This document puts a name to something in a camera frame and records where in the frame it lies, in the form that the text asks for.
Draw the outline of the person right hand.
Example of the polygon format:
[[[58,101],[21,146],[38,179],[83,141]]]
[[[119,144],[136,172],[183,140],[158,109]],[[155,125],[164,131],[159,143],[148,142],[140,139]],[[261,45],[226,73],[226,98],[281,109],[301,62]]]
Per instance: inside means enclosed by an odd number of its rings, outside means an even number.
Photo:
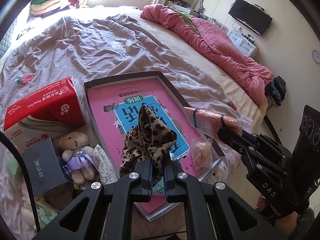
[[[262,194],[258,198],[255,210],[287,239],[303,239],[315,221],[314,211],[310,207],[301,215],[293,212],[280,217]]]

